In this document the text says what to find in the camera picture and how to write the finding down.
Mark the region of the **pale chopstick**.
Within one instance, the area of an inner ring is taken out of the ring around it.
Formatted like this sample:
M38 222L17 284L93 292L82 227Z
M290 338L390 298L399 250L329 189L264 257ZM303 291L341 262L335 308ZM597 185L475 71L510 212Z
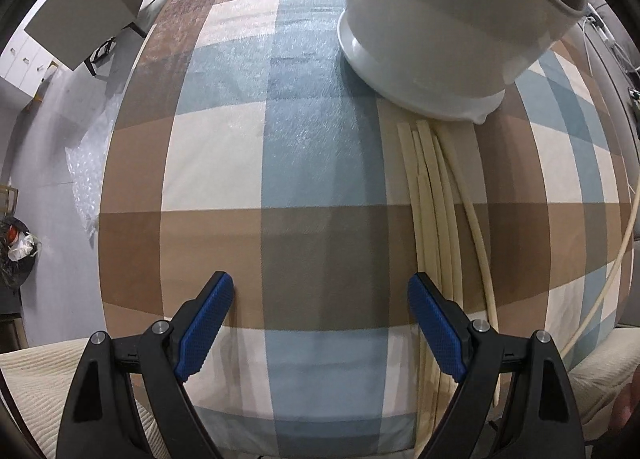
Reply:
M413 148L416 152L416 184L418 184L418 206L421 219L421 249L423 254L421 271L424 271L431 279L437 279L439 276L438 237L431 184L428 179L420 135L416 131L412 131L411 135ZM424 446L434 431L439 389L437 364L425 339L421 340L420 360L421 383L419 387L419 423L416 442Z
M427 168L428 179L430 180L433 206L436 219L437 230L437 249L439 255L439 276L437 279L432 279L432 282L439 288L446 300L448 299L448 279L447 274L447 257L448 257L448 245L446 242L446 221L444 213L444 198L442 198L442 183L440 182L438 164L436 161L436 154L434 149L433 132L431 130L430 123L426 120L416 123L416 132L420 135L422 144L422 150L424 160ZM435 411L434 428L438 421L438 416L442 415L442 411L438 408L439 394L448 394L448 380L442 380L442 374L437 366L439 372L439 389L437 395L437 407Z
M425 271L424 248L421 223L420 197L418 190L418 160L413 145L410 124L401 122L397 126L402 161L408 184L414 245L416 246L416 265L418 271ZM432 361L427 345L421 332L418 332L418 350L416 351L416 445L413 457L417 458L424 450L430 435L430 416L432 410L432 394L430 391Z
M446 274L446 278L448 279L448 299L462 304L462 263L456 208L454 208L454 195L452 194L451 179L447 168L446 158L442 152L442 146L440 146L439 139L436 135L433 135L433 141L440 182L442 183L442 198L444 198L446 242L448 245L448 268Z
M454 142L452 141L451 135L445 123L439 122L436 124L435 135L439 139L440 146L442 146L442 152L444 153L444 156L446 158L451 183L454 183L454 185L456 185L457 187L458 194L462 200L463 210L470 227L478 268L480 269L480 278L482 279L488 323L491 324L492 328L498 329L499 326L495 289L494 283L492 282L491 278L485 240L482 234L482 230L480 229L480 221L478 220L478 216L471 200L468 186L466 186L463 179L462 170L458 162L457 152L454 148Z

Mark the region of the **checkered tablecloth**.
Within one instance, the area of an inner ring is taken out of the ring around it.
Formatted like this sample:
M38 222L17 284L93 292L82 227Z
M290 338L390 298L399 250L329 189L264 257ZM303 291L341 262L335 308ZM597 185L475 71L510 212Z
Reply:
M508 335L576 367L632 284L628 90L587 0L485 123L449 128ZM345 0L168 0L134 63L99 216L108 332L174 316L215 271L235 297L188 380L227 453L354 457L416 442L418 270L397 126L352 70ZM461 198L463 309L486 313Z

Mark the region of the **white utensil holder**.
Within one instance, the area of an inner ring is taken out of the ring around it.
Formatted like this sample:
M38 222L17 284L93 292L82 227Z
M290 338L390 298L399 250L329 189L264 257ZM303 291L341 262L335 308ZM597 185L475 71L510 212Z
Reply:
M386 100L482 124L586 8L587 0L345 0L337 37Z

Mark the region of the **cream knitted cushion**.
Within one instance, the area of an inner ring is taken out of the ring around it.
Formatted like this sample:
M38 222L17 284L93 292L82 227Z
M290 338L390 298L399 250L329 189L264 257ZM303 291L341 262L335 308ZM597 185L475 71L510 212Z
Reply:
M168 458L151 406L141 335L91 337L1 355L3 458Z

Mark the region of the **black trash bin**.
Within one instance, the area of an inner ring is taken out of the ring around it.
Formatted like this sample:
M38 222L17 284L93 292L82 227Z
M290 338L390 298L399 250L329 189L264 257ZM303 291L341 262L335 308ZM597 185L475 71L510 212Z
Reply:
M1 219L1 285L18 290L32 274L40 241L14 216Z

